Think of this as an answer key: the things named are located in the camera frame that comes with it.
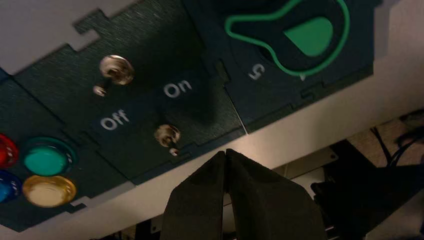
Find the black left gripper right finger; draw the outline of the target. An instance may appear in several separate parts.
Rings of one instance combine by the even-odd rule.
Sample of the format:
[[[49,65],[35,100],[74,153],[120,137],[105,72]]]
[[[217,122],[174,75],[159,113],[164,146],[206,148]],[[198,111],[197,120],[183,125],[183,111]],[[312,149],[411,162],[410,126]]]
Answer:
[[[321,211],[299,184],[226,150],[226,188],[238,240],[326,240]]]

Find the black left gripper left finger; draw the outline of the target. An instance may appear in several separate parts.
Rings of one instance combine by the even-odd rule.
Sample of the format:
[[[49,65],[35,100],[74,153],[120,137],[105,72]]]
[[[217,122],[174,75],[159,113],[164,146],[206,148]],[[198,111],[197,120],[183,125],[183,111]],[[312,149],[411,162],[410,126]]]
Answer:
[[[219,151],[172,190],[160,239],[222,239],[225,171],[226,154]]]

